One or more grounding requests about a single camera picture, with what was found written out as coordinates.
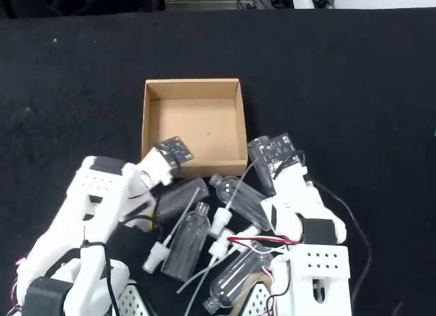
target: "plastic tube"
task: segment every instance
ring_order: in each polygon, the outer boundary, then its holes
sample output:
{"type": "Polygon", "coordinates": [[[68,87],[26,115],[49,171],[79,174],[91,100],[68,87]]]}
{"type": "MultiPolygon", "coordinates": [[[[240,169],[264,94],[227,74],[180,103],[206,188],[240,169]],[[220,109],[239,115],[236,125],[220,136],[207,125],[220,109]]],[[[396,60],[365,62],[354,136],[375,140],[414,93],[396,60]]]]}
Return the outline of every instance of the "plastic tube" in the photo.
{"type": "Polygon", "coordinates": [[[205,272],[209,272],[209,270],[211,270],[212,268],[214,268],[215,266],[218,266],[220,263],[224,262],[227,257],[231,256],[235,251],[237,251],[238,249],[236,247],[232,247],[229,252],[227,253],[227,255],[225,255],[224,258],[219,259],[217,262],[213,263],[212,265],[209,265],[208,267],[206,267],[205,269],[199,271],[197,274],[193,275],[188,281],[186,281],[178,290],[177,290],[177,294],[180,294],[189,284],[191,284],[194,280],[196,280],[198,277],[200,277],[202,274],[204,274],[205,272]]]}
{"type": "Polygon", "coordinates": [[[208,273],[209,273],[209,270],[207,270],[207,271],[203,274],[202,279],[201,279],[200,282],[198,283],[197,288],[196,288],[196,290],[194,291],[194,293],[193,293],[193,295],[192,295],[191,301],[189,301],[188,307],[186,308],[185,316],[188,316],[188,315],[189,315],[189,312],[191,311],[192,304],[193,304],[194,300],[196,299],[196,296],[197,296],[197,294],[198,294],[198,292],[199,292],[201,286],[203,285],[203,282],[204,282],[204,280],[206,279],[208,273]]]}
{"type": "Polygon", "coordinates": [[[235,196],[236,193],[238,192],[239,187],[240,187],[241,183],[242,183],[243,180],[244,180],[244,177],[247,175],[248,171],[249,171],[249,170],[254,166],[254,164],[258,161],[258,158],[256,158],[256,159],[253,161],[253,163],[251,163],[250,165],[248,165],[247,169],[244,171],[243,175],[242,175],[241,178],[239,179],[239,183],[236,185],[236,188],[235,188],[235,190],[234,190],[234,193],[233,193],[232,197],[230,198],[230,201],[227,203],[227,205],[225,205],[225,209],[226,209],[226,210],[229,210],[230,206],[232,205],[232,202],[233,202],[234,196],[235,196]]]}
{"type": "Polygon", "coordinates": [[[193,204],[193,202],[196,199],[197,194],[199,192],[200,192],[200,188],[197,187],[196,191],[192,195],[191,200],[188,202],[188,205],[186,206],[185,210],[183,211],[183,214],[178,218],[178,221],[177,221],[176,225],[172,228],[171,233],[168,234],[168,236],[164,240],[163,245],[168,246],[168,243],[170,243],[172,236],[174,235],[174,233],[176,233],[177,228],[179,227],[180,223],[182,223],[183,219],[185,218],[186,213],[189,210],[189,207],[191,207],[191,205],[193,204]]]}

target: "bottle neck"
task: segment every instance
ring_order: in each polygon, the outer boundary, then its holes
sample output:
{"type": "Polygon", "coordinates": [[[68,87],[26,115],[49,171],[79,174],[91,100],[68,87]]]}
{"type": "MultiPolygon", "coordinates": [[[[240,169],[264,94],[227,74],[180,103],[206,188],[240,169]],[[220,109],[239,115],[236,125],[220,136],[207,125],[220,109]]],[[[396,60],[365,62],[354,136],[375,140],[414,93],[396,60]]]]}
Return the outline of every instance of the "bottle neck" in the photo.
{"type": "Polygon", "coordinates": [[[209,205],[205,202],[198,202],[196,212],[200,215],[207,215],[207,213],[209,212],[209,205]]]}
{"type": "Polygon", "coordinates": [[[209,180],[209,184],[215,188],[223,182],[223,177],[219,174],[213,174],[211,179],[209,180]]]}
{"type": "Polygon", "coordinates": [[[219,309],[219,300],[216,297],[210,297],[203,304],[204,308],[212,315],[219,309]]]}

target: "perforated metal plate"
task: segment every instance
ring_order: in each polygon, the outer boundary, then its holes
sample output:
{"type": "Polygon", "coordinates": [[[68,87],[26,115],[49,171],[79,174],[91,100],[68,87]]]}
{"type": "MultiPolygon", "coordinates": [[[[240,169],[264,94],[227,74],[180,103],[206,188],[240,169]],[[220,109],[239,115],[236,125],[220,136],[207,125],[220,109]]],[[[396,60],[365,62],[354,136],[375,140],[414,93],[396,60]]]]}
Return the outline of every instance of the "perforated metal plate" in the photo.
{"type": "Polygon", "coordinates": [[[121,294],[118,299],[118,310],[121,316],[151,316],[133,285],[128,285],[121,294]]]}
{"type": "Polygon", "coordinates": [[[270,296],[268,288],[263,283],[257,283],[251,290],[251,295],[248,297],[239,316],[260,316],[267,315],[266,300],[270,296]]]}

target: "white wire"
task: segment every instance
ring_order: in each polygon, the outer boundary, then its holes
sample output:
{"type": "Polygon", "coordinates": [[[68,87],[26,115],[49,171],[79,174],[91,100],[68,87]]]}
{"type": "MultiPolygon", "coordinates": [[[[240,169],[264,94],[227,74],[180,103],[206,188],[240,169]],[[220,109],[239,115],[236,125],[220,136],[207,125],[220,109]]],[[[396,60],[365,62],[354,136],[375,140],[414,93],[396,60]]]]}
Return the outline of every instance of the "white wire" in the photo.
{"type": "Polygon", "coordinates": [[[242,182],[243,182],[243,180],[244,180],[244,177],[247,175],[248,171],[249,171],[249,170],[254,166],[254,164],[258,161],[258,159],[259,159],[259,157],[257,157],[257,158],[256,158],[256,159],[255,159],[255,160],[254,160],[250,165],[248,165],[248,167],[245,169],[243,175],[242,175],[241,178],[239,179],[238,184],[236,185],[236,188],[235,188],[235,190],[234,190],[234,193],[233,193],[232,197],[230,198],[229,202],[225,205],[225,209],[226,209],[226,210],[229,210],[229,209],[230,209],[230,207],[231,207],[231,205],[232,205],[232,202],[233,202],[233,199],[234,199],[234,196],[235,196],[236,193],[238,192],[239,187],[240,187],[240,185],[242,184],[242,182]]]}
{"type": "Polygon", "coordinates": [[[177,294],[180,294],[189,284],[191,284],[192,281],[196,280],[201,274],[208,272],[209,270],[211,270],[212,268],[214,268],[215,266],[218,266],[220,263],[224,262],[224,260],[227,259],[227,257],[229,257],[231,254],[233,254],[236,251],[236,249],[234,249],[233,251],[230,249],[229,253],[227,255],[225,255],[223,258],[219,259],[218,261],[216,261],[214,264],[206,267],[205,269],[199,271],[197,274],[193,275],[188,281],[186,281],[178,290],[177,290],[177,294]]]}
{"type": "Polygon", "coordinates": [[[269,248],[269,250],[267,250],[267,251],[257,250],[255,247],[251,246],[250,244],[247,244],[247,247],[248,247],[248,249],[251,249],[252,251],[254,251],[255,253],[258,253],[260,255],[267,255],[269,253],[284,253],[286,251],[285,245],[280,246],[278,248],[269,248]]]}
{"type": "Polygon", "coordinates": [[[210,269],[208,269],[208,270],[203,274],[202,279],[200,280],[200,282],[198,282],[197,288],[196,288],[196,290],[194,291],[194,293],[193,293],[193,295],[192,295],[191,301],[189,301],[188,307],[186,308],[185,316],[188,316],[188,315],[189,315],[189,312],[191,311],[191,307],[192,307],[193,301],[196,299],[196,296],[197,296],[197,294],[198,294],[198,292],[199,292],[199,290],[200,290],[200,288],[201,288],[201,286],[202,286],[204,280],[206,279],[207,274],[209,273],[209,270],[210,270],[210,269]]]}
{"type": "Polygon", "coordinates": [[[183,211],[182,215],[178,218],[178,221],[177,221],[176,225],[172,228],[171,233],[168,234],[168,236],[166,237],[165,241],[163,242],[164,246],[167,246],[168,243],[170,242],[172,236],[176,232],[176,230],[177,230],[178,226],[180,225],[180,223],[182,223],[183,219],[185,218],[186,213],[188,212],[189,208],[193,204],[193,201],[195,200],[195,198],[197,197],[197,194],[199,192],[200,192],[200,187],[197,187],[196,191],[193,193],[193,195],[191,197],[191,200],[188,202],[188,205],[186,206],[186,208],[183,211]]]}

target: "white bracket with holes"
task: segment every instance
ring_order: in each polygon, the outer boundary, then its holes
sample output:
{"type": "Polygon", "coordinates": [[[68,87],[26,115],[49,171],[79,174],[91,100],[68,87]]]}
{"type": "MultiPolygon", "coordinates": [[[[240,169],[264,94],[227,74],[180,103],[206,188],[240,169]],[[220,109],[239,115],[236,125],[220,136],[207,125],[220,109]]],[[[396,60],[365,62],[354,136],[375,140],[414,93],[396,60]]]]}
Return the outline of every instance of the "white bracket with holes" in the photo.
{"type": "Polygon", "coordinates": [[[297,244],[274,258],[271,270],[273,294],[282,294],[290,281],[286,294],[277,297],[275,316],[351,316],[347,247],[297,244]],[[322,298],[315,297],[314,283],[322,287],[322,298]]]}
{"type": "Polygon", "coordinates": [[[263,315],[266,313],[266,300],[269,296],[270,293],[265,284],[255,284],[239,316],[263,315]]]}
{"type": "Polygon", "coordinates": [[[118,299],[120,316],[150,316],[134,285],[128,285],[118,299]]]}

